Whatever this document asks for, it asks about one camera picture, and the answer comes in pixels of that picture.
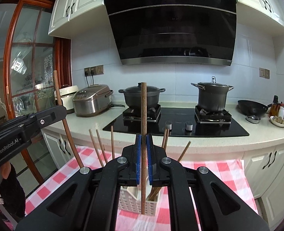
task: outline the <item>screw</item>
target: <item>screw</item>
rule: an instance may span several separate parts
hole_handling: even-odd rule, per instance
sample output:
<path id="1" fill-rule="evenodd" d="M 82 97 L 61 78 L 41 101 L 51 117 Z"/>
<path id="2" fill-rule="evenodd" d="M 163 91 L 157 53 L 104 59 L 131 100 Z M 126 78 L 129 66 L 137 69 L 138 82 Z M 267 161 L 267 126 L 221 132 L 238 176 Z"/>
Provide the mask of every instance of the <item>screw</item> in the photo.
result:
<path id="1" fill-rule="evenodd" d="M 171 163 L 171 158 L 169 158 L 169 157 L 164 157 L 164 158 L 162 158 L 162 162 L 164 163 L 164 164 L 169 164 L 169 163 Z"/>
<path id="2" fill-rule="evenodd" d="M 117 162 L 123 164 L 123 163 L 127 162 L 127 158 L 126 157 L 119 157 L 119 158 L 117 158 Z"/>
<path id="3" fill-rule="evenodd" d="M 208 173 L 208 168 L 207 167 L 199 167 L 199 172 L 201 174 L 207 174 Z"/>
<path id="4" fill-rule="evenodd" d="M 82 167 L 79 171 L 81 174 L 86 175 L 90 172 L 90 169 L 88 167 Z"/>

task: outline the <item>white basket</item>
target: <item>white basket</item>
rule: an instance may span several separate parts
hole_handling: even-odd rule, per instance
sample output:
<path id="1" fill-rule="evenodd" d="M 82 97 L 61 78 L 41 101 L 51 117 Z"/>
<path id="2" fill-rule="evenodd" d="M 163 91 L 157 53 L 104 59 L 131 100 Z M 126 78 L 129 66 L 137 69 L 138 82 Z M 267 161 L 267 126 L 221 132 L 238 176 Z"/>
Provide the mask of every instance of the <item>white basket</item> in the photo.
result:
<path id="1" fill-rule="evenodd" d="M 151 192 L 152 186 L 149 185 L 149 180 L 146 182 L 146 198 Z M 146 200 L 145 214 L 154 216 L 158 207 L 160 191 L 157 194 L 155 201 Z M 119 209 L 123 209 L 133 213 L 141 214 L 141 191 L 138 187 L 121 187 L 119 195 Z"/>

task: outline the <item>black glass cooktop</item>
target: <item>black glass cooktop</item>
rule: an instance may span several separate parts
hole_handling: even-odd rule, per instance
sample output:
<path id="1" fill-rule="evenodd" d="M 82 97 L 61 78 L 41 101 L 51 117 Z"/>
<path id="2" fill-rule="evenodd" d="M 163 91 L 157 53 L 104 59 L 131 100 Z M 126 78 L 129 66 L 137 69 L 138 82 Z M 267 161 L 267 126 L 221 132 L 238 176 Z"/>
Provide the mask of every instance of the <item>black glass cooktop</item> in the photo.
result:
<path id="1" fill-rule="evenodd" d="M 154 136 L 163 136 L 166 121 L 172 121 L 170 136 L 176 137 L 235 137 L 248 136 L 249 133 L 233 118 L 231 124 L 201 124 L 197 122 L 194 108 L 161 108 L 157 123 L 147 122 L 147 132 Z M 186 122 L 192 122 L 192 131 L 186 131 Z M 141 133 L 141 122 L 124 121 L 121 114 L 103 130 L 136 134 Z"/>

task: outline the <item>hand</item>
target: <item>hand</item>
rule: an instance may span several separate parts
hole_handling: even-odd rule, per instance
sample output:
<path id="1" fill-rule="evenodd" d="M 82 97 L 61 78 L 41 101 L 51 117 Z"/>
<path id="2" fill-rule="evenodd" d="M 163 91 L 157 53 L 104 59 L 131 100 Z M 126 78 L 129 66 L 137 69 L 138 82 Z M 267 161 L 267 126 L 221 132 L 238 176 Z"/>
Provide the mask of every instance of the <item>hand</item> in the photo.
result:
<path id="1" fill-rule="evenodd" d="M 1 167 L 0 167 L 0 171 L 1 171 L 1 175 L 3 177 L 3 179 L 7 179 L 9 176 L 9 173 L 11 172 L 11 164 L 10 162 L 6 162 L 4 163 Z"/>

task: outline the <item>frying pan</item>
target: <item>frying pan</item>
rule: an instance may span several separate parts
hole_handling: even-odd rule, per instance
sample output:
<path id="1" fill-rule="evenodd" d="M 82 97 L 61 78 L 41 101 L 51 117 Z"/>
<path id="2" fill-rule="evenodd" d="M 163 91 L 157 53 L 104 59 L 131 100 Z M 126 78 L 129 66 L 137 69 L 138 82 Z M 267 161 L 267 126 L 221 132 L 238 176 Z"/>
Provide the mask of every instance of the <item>frying pan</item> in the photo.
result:
<path id="1" fill-rule="evenodd" d="M 267 112 L 267 110 L 271 106 L 271 104 L 266 106 L 266 105 L 258 103 L 258 102 L 253 102 L 253 101 L 248 101 L 248 100 L 239 100 L 238 106 L 239 106 L 241 112 L 246 116 L 261 117 Z"/>

